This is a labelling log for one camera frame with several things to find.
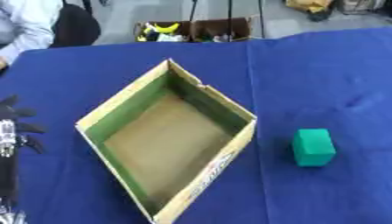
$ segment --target box bottom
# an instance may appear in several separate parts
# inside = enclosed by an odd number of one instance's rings
[[[168,91],[104,144],[159,210],[231,139],[220,125]]]

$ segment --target tripod leg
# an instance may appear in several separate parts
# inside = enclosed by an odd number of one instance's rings
[[[189,21],[193,21],[194,17],[194,12],[196,11],[196,5],[198,4],[198,0],[193,0],[193,6],[192,6],[192,12],[191,12],[191,17],[189,18]]]
[[[86,11],[93,15],[93,7],[91,6],[91,0],[82,0],[82,2]]]
[[[228,11],[227,11],[227,36],[228,42],[231,42],[233,37],[233,0],[228,0]]]

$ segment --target black chair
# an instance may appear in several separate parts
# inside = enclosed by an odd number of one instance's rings
[[[51,47],[90,46],[101,35],[101,27],[92,15],[91,4],[84,0],[86,9],[63,0],[64,7],[53,27],[55,39]]]

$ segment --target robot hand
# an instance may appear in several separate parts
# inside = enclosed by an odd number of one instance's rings
[[[35,116],[35,112],[28,108],[13,108],[17,101],[15,95],[0,101],[0,157],[2,158],[12,157],[16,149],[24,146],[43,153],[40,141],[23,133],[44,133],[44,130],[38,125],[18,121],[20,117]]]
[[[35,116],[35,112],[28,108],[13,108],[17,102],[15,95],[0,101],[0,224],[25,223],[25,213],[13,213],[17,204],[18,149],[28,146],[43,153],[42,143],[26,133],[44,133],[44,130],[19,121],[22,117]]]

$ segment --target table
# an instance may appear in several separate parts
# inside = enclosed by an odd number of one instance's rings
[[[392,214],[392,30],[242,43],[135,43],[30,51],[0,80],[38,110],[43,156],[20,154],[29,223],[144,223],[74,123],[160,61],[181,66],[258,115],[254,141],[180,223],[389,224]],[[294,165],[292,134],[328,128],[338,156]]]

